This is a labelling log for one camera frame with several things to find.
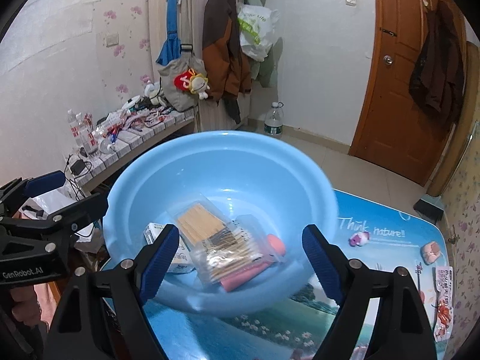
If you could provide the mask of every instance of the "white wall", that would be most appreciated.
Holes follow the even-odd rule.
[[[104,18],[95,13],[97,3],[29,0],[0,43],[0,185],[63,170],[63,156],[74,144],[66,124],[69,108],[90,111],[94,119],[118,108],[98,61],[102,38],[94,29],[95,14],[102,24]],[[149,61],[149,52],[142,52]],[[149,62],[142,72],[151,71]]]
[[[262,119],[272,101],[285,104],[285,124],[350,145],[368,83],[375,0],[267,0],[281,17],[283,38],[276,88],[255,85],[251,115]]]

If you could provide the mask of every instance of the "table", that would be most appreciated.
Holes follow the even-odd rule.
[[[77,185],[85,192],[91,192],[128,162],[174,132],[187,126],[191,127],[189,132],[194,132],[197,111],[197,107],[185,112],[172,111],[167,115],[165,121],[152,128],[142,127],[141,131],[128,128],[120,131],[115,142],[114,152],[89,158],[88,161],[91,162],[92,167],[89,171],[82,172],[85,174],[75,178]]]
[[[404,212],[369,200],[335,191],[339,206],[338,230],[334,244],[347,258],[358,258],[370,268],[393,271],[408,269],[425,293],[425,309],[430,323],[435,320],[436,293],[433,268],[447,266],[443,237],[434,225]],[[351,247],[349,237],[358,231],[371,234],[363,247]],[[431,241],[440,246],[442,257],[425,266],[420,248]],[[424,265],[417,277],[416,266]],[[104,269],[113,268],[107,263]],[[372,299],[365,322],[351,357],[361,360],[370,340],[378,299]],[[311,360],[325,338],[338,306],[328,299],[316,277],[291,298],[264,310],[234,318],[183,313],[148,301],[143,307],[154,333],[170,359],[189,360]],[[436,344],[441,360],[447,341]]]

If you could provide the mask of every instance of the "pink toy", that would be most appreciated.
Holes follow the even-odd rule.
[[[421,253],[425,264],[430,265],[440,257],[440,246],[435,241],[431,241],[422,246]]]
[[[370,240],[368,231],[359,231],[349,238],[350,246],[363,246]]]
[[[285,245],[280,238],[273,234],[269,234],[267,235],[267,240],[279,255],[285,256]],[[226,292],[233,291],[235,288],[246,283],[256,275],[259,275],[272,264],[272,262],[263,262],[258,265],[254,265],[253,267],[242,269],[239,272],[234,272],[220,280],[220,284],[225,288]]]

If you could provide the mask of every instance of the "tiled floor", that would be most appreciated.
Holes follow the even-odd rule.
[[[396,173],[321,145],[283,135],[282,140],[302,150],[325,172],[333,188],[419,216],[413,205],[425,188]]]

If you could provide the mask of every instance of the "light blue plastic basin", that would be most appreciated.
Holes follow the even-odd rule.
[[[135,258],[146,244],[147,224],[173,223],[167,213],[172,202],[193,202],[198,193],[231,219],[254,215],[266,234],[282,239],[286,256],[230,293],[202,285],[196,271],[167,274],[156,299],[180,311],[235,316],[293,295],[313,274],[302,248],[303,228],[316,224],[332,239],[337,227],[330,182],[304,153],[261,134],[203,132],[150,150],[115,182],[104,218],[112,262]]]

